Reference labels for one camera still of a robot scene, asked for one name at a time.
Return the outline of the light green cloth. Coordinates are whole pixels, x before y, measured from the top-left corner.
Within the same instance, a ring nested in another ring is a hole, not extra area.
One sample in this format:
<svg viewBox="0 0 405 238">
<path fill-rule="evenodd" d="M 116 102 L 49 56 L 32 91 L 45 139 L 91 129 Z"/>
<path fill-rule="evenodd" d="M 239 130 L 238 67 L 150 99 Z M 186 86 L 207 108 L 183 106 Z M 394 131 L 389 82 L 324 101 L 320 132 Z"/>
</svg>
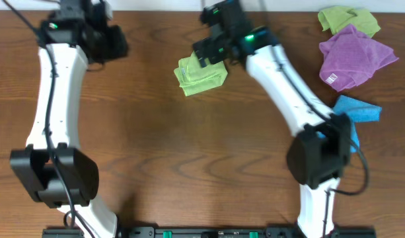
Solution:
<svg viewBox="0 0 405 238">
<path fill-rule="evenodd" d="M 205 62 L 207 65 L 202 67 L 195 52 L 178 61 L 174 74 L 187 97 L 220 87 L 224 83 L 228 75 L 225 64 L 222 61 L 216 64 L 210 64 L 208 60 Z"/>
</svg>

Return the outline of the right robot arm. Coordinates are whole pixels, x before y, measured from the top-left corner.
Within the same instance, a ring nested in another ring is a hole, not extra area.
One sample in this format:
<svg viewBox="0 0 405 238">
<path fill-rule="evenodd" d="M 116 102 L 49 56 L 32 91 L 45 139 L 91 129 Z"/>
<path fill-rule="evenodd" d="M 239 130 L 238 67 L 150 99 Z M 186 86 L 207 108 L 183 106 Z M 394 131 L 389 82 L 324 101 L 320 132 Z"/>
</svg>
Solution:
<svg viewBox="0 0 405 238">
<path fill-rule="evenodd" d="M 333 191 L 350 160 L 347 116 L 325 105 L 296 72 L 278 38 L 267 26 L 253 27 L 239 1 L 204 7 L 200 15 L 209 37 L 193 49 L 202 67 L 225 59 L 243 64 L 284 117 L 294 140 L 287 167 L 299 183 L 301 209 L 297 225 L 305 237 L 331 237 Z"/>
</svg>

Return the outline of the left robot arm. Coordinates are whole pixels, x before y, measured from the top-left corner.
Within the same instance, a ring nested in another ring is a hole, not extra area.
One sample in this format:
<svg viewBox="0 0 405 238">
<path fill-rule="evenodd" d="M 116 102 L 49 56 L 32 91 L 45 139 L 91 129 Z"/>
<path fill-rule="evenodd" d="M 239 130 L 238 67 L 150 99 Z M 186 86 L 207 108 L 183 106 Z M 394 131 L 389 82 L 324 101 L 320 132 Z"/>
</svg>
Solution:
<svg viewBox="0 0 405 238">
<path fill-rule="evenodd" d="M 63 214 L 63 229 L 44 237 L 119 237 L 117 215 L 98 194 L 97 164 L 80 148 L 78 119 L 83 78 L 91 64 L 126 57 L 122 29 L 109 25 L 106 1 L 60 1 L 32 31 L 38 43 L 40 86 L 26 145 L 10 166 L 30 198 Z"/>
</svg>

